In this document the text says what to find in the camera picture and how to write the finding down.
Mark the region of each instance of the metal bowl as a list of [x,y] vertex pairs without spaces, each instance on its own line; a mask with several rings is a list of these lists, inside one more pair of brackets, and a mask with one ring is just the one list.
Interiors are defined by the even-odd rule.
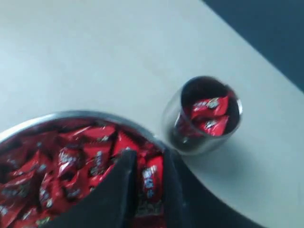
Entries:
[[22,135],[37,134],[51,130],[64,132],[82,125],[103,125],[105,123],[120,125],[139,137],[154,143],[161,151],[168,148],[145,128],[117,115],[95,111],[65,111],[31,119],[1,132],[0,153],[14,147],[18,143],[17,139]]

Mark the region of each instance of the candy pile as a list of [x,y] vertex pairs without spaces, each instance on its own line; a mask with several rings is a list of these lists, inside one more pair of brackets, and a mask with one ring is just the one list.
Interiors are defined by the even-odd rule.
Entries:
[[[229,116],[225,115],[228,109],[229,97],[216,97],[202,99],[192,106],[185,108],[185,114],[190,118],[192,124],[201,131],[212,136],[220,136],[224,133]],[[185,136],[199,136],[183,117],[179,117],[176,127]]]
[[134,228],[164,228],[162,153],[119,126],[86,126],[20,136],[0,154],[0,228],[39,227],[87,196],[128,149],[138,152]]

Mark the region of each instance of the bowl rim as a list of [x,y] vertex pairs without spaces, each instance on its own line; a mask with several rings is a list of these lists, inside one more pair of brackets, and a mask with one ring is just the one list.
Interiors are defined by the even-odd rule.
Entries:
[[91,110],[70,110],[70,111],[61,111],[61,112],[55,112],[51,114],[47,114],[41,117],[33,118],[27,121],[24,121],[22,123],[19,123],[7,130],[4,130],[0,133],[0,145],[12,138],[13,136],[16,136],[17,134],[28,130],[32,127],[35,127],[39,124],[55,121],[55,120],[62,120],[62,119],[68,119],[68,118],[79,118],[79,119],[86,119],[86,118],[92,118],[92,119],[100,119],[104,121],[109,121],[114,124],[121,124],[127,127],[130,127],[134,129],[136,132],[138,132],[140,135],[142,135],[144,138],[149,140],[150,142],[156,144],[159,146],[161,150],[166,150],[169,147],[161,141],[155,134],[151,133],[146,128],[140,126],[139,124],[135,123],[134,121],[131,121],[129,119],[120,117],[115,114],[109,114],[105,112],[100,111],[91,111]]

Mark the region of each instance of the clear drinking glass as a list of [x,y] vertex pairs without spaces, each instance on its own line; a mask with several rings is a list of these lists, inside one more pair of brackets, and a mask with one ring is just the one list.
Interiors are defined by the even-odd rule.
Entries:
[[[227,96],[229,116],[224,133],[212,136],[193,125],[186,108],[200,99]],[[166,140],[182,155],[195,155],[212,151],[226,141],[239,127],[242,116],[242,104],[235,92],[228,86],[210,76],[199,76],[188,81],[166,106],[162,127]]]

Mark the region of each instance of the table surface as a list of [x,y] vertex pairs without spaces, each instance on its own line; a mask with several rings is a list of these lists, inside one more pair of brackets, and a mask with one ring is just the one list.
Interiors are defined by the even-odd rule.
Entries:
[[243,122],[218,151],[186,164],[255,222],[304,227],[304,95],[203,2],[0,3],[0,130],[92,109],[162,138],[173,94],[194,76],[216,76],[242,99]]

